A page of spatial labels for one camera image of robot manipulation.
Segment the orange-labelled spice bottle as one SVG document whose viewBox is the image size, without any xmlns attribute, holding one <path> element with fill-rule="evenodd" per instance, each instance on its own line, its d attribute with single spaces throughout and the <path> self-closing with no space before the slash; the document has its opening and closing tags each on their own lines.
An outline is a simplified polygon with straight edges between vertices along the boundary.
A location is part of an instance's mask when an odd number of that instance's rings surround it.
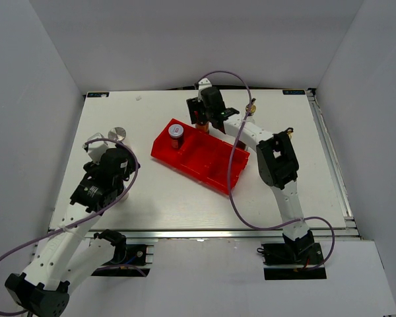
<svg viewBox="0 0 396 317">
<path fill-rule="evenodd" d="M 209 134 L 209 121 L 199 120 L 195 123 L 195 128 L 202 131 L 203 133 Z"/>
</svg>

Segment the white-lidded red spice jar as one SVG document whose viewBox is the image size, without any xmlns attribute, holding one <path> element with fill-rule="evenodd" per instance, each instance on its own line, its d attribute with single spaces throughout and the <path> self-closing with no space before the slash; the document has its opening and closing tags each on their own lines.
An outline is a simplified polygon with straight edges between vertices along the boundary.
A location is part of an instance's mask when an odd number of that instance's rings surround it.
<svg viewBox="0 0 396 317">
<path fill-rule="evenodd" d="M 175 123 L 168 128 L 168 134 L 171 140 L 171 146 L 174 149 L 180 149 L 183 145 L 184 128 L 182 125 Z"/>
</svg>

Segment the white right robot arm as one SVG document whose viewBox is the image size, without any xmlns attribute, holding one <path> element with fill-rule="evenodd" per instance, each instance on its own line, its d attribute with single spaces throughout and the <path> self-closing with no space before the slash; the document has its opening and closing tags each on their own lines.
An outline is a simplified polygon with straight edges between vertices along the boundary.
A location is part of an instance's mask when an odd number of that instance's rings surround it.
<svg viewBox="0 0 396 317">
<path fill-rule="evenodd" d="M 192 124 L 211 124 L 234 136 L 235 146 L 241 143 L 255 152 L 259 176 L 272 190 L 279 208 L 286 259 L 302 262 L 314 245 L 314 236 L 304 220 L 298 196 L 299 164 L 290 140 L 293 129 L 272 133 L 258 127 L 250 118 L 256 110 L 254 98 L 241 117 L 237 109 L 226 107 L 220 90 L 211 85 L 200 89 L 198 96 L 187 99 L 186 104 Z"/>
</svg>

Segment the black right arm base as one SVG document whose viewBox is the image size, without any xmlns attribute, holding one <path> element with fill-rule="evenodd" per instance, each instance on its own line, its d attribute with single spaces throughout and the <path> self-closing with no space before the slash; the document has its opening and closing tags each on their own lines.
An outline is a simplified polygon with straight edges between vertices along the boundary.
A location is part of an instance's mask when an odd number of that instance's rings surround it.
<svg viewBox="0 0 396 317">
<path fill-rule="evenodd" d="M 319 243 L 295 258 L 286 244 L 262 244 L 257 253 L 263 258 L 266 281 L 322 280 L 327 278 Z"/>
</svg>

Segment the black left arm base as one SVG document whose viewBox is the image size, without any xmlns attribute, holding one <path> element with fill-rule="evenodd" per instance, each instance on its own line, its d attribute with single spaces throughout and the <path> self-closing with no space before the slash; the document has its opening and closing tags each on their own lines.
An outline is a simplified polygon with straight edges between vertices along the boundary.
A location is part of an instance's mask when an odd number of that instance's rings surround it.
<svg viewBox="0 0 396 317">
<path fill-rule="evenodd" d="M 154 246 L 142 242 L 132 242 L 122 233 L 105 230 L 95 232 L 93 239 L 114 242 L 114 252 L 110 260 L 96 269 L 95 277 L 147 277 L 153 262 Z"/>
</svg>

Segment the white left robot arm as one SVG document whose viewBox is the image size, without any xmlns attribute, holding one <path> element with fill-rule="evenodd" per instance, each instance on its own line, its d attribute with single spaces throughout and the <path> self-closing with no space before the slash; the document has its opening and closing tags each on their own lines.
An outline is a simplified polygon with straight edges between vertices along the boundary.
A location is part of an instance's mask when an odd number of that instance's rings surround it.
<svg viewBox="0 0 396 317">
<path fill-rule="evenodd" d="M 106 229 L 78 256 L 75 251 L 100 218 L 99 212 L 125 195 L 125 182 L 138 164 L 126 148 L 116 145 L 90 153 L 85 175 L 69 198 L 61 232 L 51 236 L 22 273 L 9 275 L 5 287 L 14 301 L 36 316 L 60 316 L 71 293 L 101 265 L 118 264 L 126 256 L 126 237 Z"/>
</svg>

